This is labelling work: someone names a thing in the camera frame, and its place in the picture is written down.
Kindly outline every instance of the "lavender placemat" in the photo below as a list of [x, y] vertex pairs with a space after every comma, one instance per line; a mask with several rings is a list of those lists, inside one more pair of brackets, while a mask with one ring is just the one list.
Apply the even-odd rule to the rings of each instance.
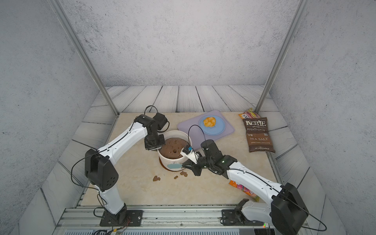
[[[177, 129], [188, 134], [189, 128], [192, 125], [195, 125], [195, 124], [198, 125], [201, 118], [203, 116], [206, 116], [206, 115], [216, 115], [216, 116], [222, 118], [225, 125], [226, 125], [226, 128], [224, 129], [224, 131], [222, 133], [220, 133], [219, 135], [207, 135], [207, 134], [205, 134], [206, 139], [212, 139], [212, 140], [215, 141], [217, 139], [220, 139], [220, 138], [223, 138], [227, 135], [230, 135], [235, 131], [234, 127], [224, 118], [224, 116], [218, 110], [213, 110], [213, 111], [201, 114], [197, 117], [188, 119], [186, 121], [182, 121], [181, 123], [179, 123], [177, 125]], [[202, 131], [197, 126], [194, 126], [194, 127], [191, 128], [191, 131], [189, 132], [189, 136], [192, 140], [192, 147], [193, 147], [194, 150], [199, 149], [201, 147], [201, 143], [203, 141], [205, 141], [204, 136], [202, 135]]]

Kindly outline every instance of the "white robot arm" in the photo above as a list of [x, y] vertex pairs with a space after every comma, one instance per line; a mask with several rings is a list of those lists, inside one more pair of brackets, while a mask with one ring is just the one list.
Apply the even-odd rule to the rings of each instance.
[[[85, 175], [99, 190], [99, 195], [105, 202], [102, 220], [111, 220], [111, 226], [123, 225], [126, 222], [127, 211], [117, 189], [118, 173], [114, 165], [142, 138], [147, 150], [161, 148], [165, 140], [164, 136], [158, 133], [166, 123], [166, 117], [160, 113], [153, 118], [140, 115], [110, 143], [97, 151], [87, 151]], [[201, 147], [205, 156], [194, 152], [190, 146], [182, 149], [181, 154], [189, 159], [183, 163], [183, 167], [191, 169], [196, 176], [201, 175], [202, 169], [209, 169], [215, 174], [242, 184], [265, 202], [255, 203], [248, 199], [241, 201], [235, 209], [237, 223], [246, 225], [249, 222], [261, 221], [273, 224], [283, 234], [296, 234], [299, 231], [308, 215], [301, 210], [307, 211], [307, 208], [294, 186], [288, 183], [283, 186], [265, 179], [247, 169], [235, 158], [222, 155], [213, 140], [204, 141]], [[233, 225], [231, 223], [224, 221], [223, 224]]]

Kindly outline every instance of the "beige marble tabletop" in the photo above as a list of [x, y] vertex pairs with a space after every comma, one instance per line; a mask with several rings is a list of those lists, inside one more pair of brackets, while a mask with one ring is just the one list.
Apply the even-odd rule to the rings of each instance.
[[[246, 131], [239, 112], [222, 112], [223, 116], [235, 128], [235, 132], [216, 140], [224, 155], [231, 155], [257, 174], [276, 181], [265, 152], [248, 152]], [[141, 113], [121, 113], [111, 134], [110, 141], [127, 129], [135, 117]], [[168, 130], [177, 130], [177, 124], [202, 113], [163, 113], [170, 121]], [[202, 170], [201, 176], [195, 176], [189, 169], [187, 177], [180, 172], [165, 170], [159, 163], [156, 151], [145, 150], [144, 140], [130, 148], [115, 165], [119, 173], [117, 187], [121, 198], [127, 205], [224, 205], [238, 204], [250, 197], [241, 190], [229, 185], [228, 179]], [[88, 189], [82, 206], [100, 205], [98, 192]]]

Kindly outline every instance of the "gray concrete wall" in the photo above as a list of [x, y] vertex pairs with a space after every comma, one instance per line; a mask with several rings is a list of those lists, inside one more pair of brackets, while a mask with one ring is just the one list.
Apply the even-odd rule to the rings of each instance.
[[299, 0], [61, 0], [106, 86], [260, 85]]
[[375, 65], [376, 1], [312, 0], [271, 90], [349, 234], [376, 231]]
[[0, 234], [8, 234], [98, 88], [47, 1], [1, 1], [0, 32]]

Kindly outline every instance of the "metal frame pole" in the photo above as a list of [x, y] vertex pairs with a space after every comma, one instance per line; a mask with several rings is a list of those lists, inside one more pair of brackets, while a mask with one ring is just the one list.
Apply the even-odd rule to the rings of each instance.
[[82, 44], [80, 43], [76, 33], [74, 32], [72, 25], [69, 23], [69, 20], [64, 13], [60, 3], [58, 0], [48, 0], [51, 8], [55, 12], [58, 20], [61, 23], [61, 26], [63, 26], [65, 32], [67, 33], [68, 37], [72, 41], [74, 47], [77, 50], [77, 53], [82, 59], [82, 62], [85, 64], [86, 68], [88, 69], [91, 77], [93, 78], [94, 82], [97, 84], [100, 92], [103, 94], [103, 97], [107, 101], [108, 105], [111, 107], [112, 111], [115, 113], [116, 116], [119, 116], [119, 111], [115, 107], [114, 103], [111, 100], [110, 95], [108, 94], [106, 88], [104, 87], [101, 79], [99, 78], [99, 75], [97, 71], [94, 69], [93, 64], [91, 63], [88, 55], [86, 54]]
[[264, 90], [261, 93], [261, 97], [259, 99], [259, 102], [257, 103], [255, 112], [258, 113], [264, 103], [264, 100], [266, 99], [266, 96], [268, 95], [271, 86], [273, 85], [274, 80], [276, 79], [278, 70], [280, 66], [282, 65], [282, 62], [287, 54], [288, 47], [291, 44], [291, 41], [294, 38], [294, 35], [296, 33], [296, 30], [300, 24], [300, 21], [303, 18], [303, 15], [305, 11], [307, 10], [309, 0], [301, 0], [298, 6], [298, 9], [295, 12], [293, 21], [291, 22], [290, 28], [287, 31], [285, 40], [282, 44], [282, 47], [279, 51], [278, 57], [274, 63], [274, 66], [270, 72], [269, 78], [265, 83]]

